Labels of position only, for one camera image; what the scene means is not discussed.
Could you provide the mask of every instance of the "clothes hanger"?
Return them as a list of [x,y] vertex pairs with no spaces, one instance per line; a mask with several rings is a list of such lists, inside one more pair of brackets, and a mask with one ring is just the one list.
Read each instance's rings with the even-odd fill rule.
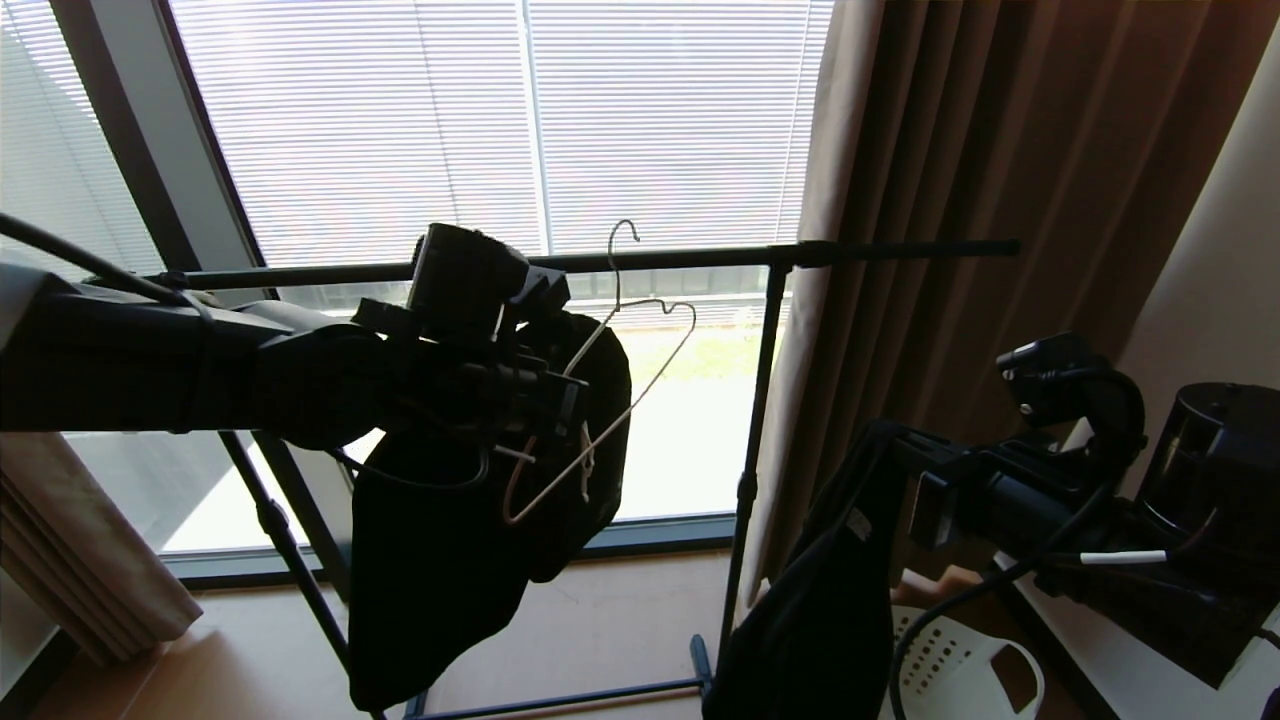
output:
[[[561,470],[561,473],[556,475],[556,479],[548,483],[547,487],[543,488],[543,491],[539,492],[538,496],[529,502],[529,505],[526,505],[520,512],[512,515],[511,501],[516,493],[516,484],[520,480],[520,473],[525,468],[525,460],[524,459],[517,460],[515,469],[512,469],[511,471],[511,479],[507,482],[507,492],[503,493],[502,498],[502,519],[508,525],[515,525],[518,524],[521,520],[524,520],[535,507],[538,507],[538,505],[543,500],[547,498],[547,496],[552,493],[552,491],[556,489],[557,486],[559,486],[561,482],[564,480],[564,478],[570,475],[570,473],[572,473],[580,465],[584,466],[582,501],[584,502],[590,501],[590,498],[588,497],[586,488],[588,488],[588,479],[591,477],[590,459],[594,457],[595,448],[599,447],[599,445],[604,442],[611,434],[613,434],[613,430],[618,429],[618,425],[621,425],[623,420],[631,416],[631,413],[636,409],[637,405],[640,405],[640,401],[644,400],[646,395],[649,395],[649,391],[658,382],[658,378],[660,378],[663,373],[667,372],[667,368],[671,365],[671,361],[675,360],[676,355],[678,355],[681,348],[685,347],[685,342],[689,341],[689,336],[694,334],[694,329],[698,328],[698,309],[694,307],[692,304],[690,302],[685,302],[682,300],[676,302],[667,302],[660,297],[646,297],[644,300],[632,300],[630,302],[622,302],[622,272],[618,270],[618,265],[613,259],[613,238],[614,236],[617,236],[618,229],[623,224],[630,225],[631,237],[636,242],[640,242],[640,236],[636,233],[636,225],[628,219],[618,220],[613,225],[613,229],[609,231],[608,260],[609,260],[609,268],[613,270],[613,309],[609,310],[609,314],[605,315],[604,320],[595,328],[595,331],[591,332],[590,337],[586,338],[586,342],[582,343],[582,347],[580,347],[579,351],[573,354],[573,357],[568,361],[568,364],[564,365],[564,375],[572,377],[573,369],[577,366],[579,363],[581,363],[582,357],[591,348],[591,346],[595,345],[595,341],[600,337],[600,334],[604,333],[604,328],[608,327],[609,322],[613,320],[614,315],[617,315],[626,307],[636,307],[640,305],[658,305],[659,307],[662,307],[663,315],[671,315],[672,313],[676,311],[676,307],[687,307],[690,313],[689,329],[685,331],[684,337],[680,338],[680,342],[676,345],[675,350],[671,351],[671,355],[667,356],[667,360],[662,364],[660,368],[658,368],[658,372],[649,380],[649,384],[646,384],[645,388],[640,391],[640,395],[635,398],[635,401],[631,402],[631,405],[626,410],[623,410],[622,414],[618,415],[618,418],[613,420],[613,423],[611,423],[609,427],[605,428],[595,439],[591,439],[589,430],[586,428],[586,423],[582,423],[581,437],[585,445],[582,452],[563,470]],[[529,442],[525,443],[525,455],[532,451],[534,443],[535,438],[530,437]]]

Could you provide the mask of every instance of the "white venetian blind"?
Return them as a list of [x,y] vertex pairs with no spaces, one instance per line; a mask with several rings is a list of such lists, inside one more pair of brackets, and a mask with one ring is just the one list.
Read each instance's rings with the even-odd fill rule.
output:
[[271,265],[795,240],[831,0],[172,4]]
[[[47,0],[0,1],[0,208],[131,270],[164,269]],[[9,238],[0,261],[88,274]]]

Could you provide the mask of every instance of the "white plastic chair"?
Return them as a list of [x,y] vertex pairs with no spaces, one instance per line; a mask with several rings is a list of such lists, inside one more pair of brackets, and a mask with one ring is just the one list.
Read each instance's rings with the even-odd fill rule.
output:
[[[915,607],[893,606],[893,641],[918,615]],[[991,661],[1011,647],[1036,673],[1036,700],[1014,708]],[[902,665],[902,710],[909,720],[1032,720],[1044,700],[1044,674],[1023,646],[984,635],[950,618],[938,618],[915,638]],[[893,720],[888,698],[881,720]]]

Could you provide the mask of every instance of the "curtain fold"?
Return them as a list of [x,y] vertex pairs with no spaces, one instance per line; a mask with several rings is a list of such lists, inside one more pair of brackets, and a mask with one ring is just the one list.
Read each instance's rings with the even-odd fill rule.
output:
[[0,566],[99,664],[201,615],[58,433],[0,433]]
[[[1280,3],[1231,1],[836,5],[801,238],[1016,237],[1023,252],[797,273],[740,598],[780,569],[869,420],[996,441],[1019,428],[996,355],[1066,329],[1119,355],[1277,14]],[[899,546],[931,577],[989,559],[980,544]]]

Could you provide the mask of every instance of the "floor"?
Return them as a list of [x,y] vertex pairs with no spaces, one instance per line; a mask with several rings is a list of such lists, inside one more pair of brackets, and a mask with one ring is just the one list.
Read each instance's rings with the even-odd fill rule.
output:
[[[511,625],[460,657],[429,697],[428,711],[468,708],[691,676],[690,637],[705,637],[714,662],[727,553],[576,564],[530,585]],[[897,602],[932,605],[974,582],[909,575]],[[83,657],[50,689],[33,720],[241,720],[365,717],[351,707],[338,661],[292,588],[204,593],[205,616],[148,657],[99,669]],[[330,605],[342,616],[335,596]],[[956,619],[1028,644],[995,598]],[[1030,697],[1029,671],[1002,671],[1011,697]],[[1046,671],[1041,720],[1083,720]],[[1029,680],[1034,687],[1034,680]],[[402,716],[399,708],[389,720]],[[520,717],[690,720],[696,693],[641,703]]]

